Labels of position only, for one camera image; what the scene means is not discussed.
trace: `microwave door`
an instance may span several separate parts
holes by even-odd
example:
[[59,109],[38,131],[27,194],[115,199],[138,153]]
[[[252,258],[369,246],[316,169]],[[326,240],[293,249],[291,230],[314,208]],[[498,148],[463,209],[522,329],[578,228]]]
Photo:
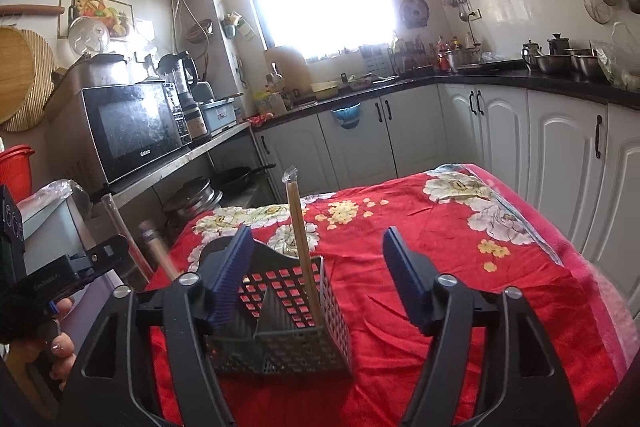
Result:
[[109,184],[182,146],[162,83],[94,87],[82,96]]

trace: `black countertop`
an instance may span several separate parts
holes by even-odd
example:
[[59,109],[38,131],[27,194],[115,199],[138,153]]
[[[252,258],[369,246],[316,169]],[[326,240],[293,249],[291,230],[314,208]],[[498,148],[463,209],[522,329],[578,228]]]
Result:
[[524,87],[536,91],[581,98],[590,102],[615,103],[631,109],[640,109],[640,92],[619,89],[609,84],[606,80],[590,80],[581,77],[577,73],[550,75],[541,71],[529,70],[475,74],[431,73],[427,76],[398,80],[385,86],[372,86],[360,91],[345,92],[334,98],[322,100],[322,102],[301,105],[287,114],[267,121],[260,129],[274,127],[281,123],[297,120],[322,111],[348,107],[376,96],[383,96],[414,87],[430,86],[431,84],[484,84],[485,86]]

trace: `red floral blanket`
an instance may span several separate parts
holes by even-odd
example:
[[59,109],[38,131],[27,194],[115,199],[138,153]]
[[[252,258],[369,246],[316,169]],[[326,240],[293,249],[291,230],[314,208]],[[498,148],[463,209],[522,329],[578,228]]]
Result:
[[[312,254],[324,256],[350,328],[353,378],[223,377],[221,387],[238,426],[398,425],[430,340],[409,324],[386,268],[382,234],[390,226],[398,227],[409,248],[471,288],[521,288],[558,352],[581,422],[588,422],[628,365],[619,335],[630,331],[628,313],[618,311],[612,318],[593,274],[585,272],[586,263],[574,259],[577,254],[557,231],[508,188],[481,169],[469,167],[478,177],[448,167],[303,198]],[[513,200],[518,208],[510,204]],[[521,211],[529,213],[526,221]],[[533,229],[530,216],[539,219],[545,233]],[[203,247],[232,235],[242,223],[252,227],[256,239],[295,254],[287,205],[220,208],[186,227],[171,254],[178,269],[196,269]],[[572,269],[564,266],[565,256]],[[159,271],[149,288],[167,282]],[[152,342],[164,415],[180,423],[159,331]],[[469,418],[473,410],[481,343],[478,331],[456,421]]]

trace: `wooden cutting board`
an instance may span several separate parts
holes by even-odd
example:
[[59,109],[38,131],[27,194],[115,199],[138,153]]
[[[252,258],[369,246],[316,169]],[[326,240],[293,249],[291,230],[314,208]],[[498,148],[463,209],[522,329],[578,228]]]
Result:
[[34,78],[29,43],[20,31],[0,28],[0,123],[22,107]]
[[271,71],[271,63],[275,62],[278,73],[282,75],[287,90],[297,89],[300,96],[310,94],[311,73],[306,66],[305,57],[291,46],[277,46],[264,52],[267,69]]
[[44,118],[42,107],[53,91],[51,71],[57,68],[56,57],[47,41],[36,32],[20,30],[34,58],[35,76],[24,104],[8,121],[2,124],[5,131],[21,132],[36,127]]

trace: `screw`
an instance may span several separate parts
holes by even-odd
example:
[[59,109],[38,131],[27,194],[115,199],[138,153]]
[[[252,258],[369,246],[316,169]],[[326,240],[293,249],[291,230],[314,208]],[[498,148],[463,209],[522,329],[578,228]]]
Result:
[[200,276],[197,273],[187,272],[183,275],[180,275],[178,282],[182,286],[191,286],[200,280]]
[[522,297],[522,291],[519,288],[516,288],[516,286],[507,286],[507,288],[504,289],[504,292],[511,299],[519,299]]
[[438,276],[438,282],[443,286],[452,287],[458,284],[458,279],[448,273],[443,273],[442,275]]
[[122,299],[131,293],[131,288],[129,288],[126,284],[121,284],[113,291],[113,296],[116,299]]

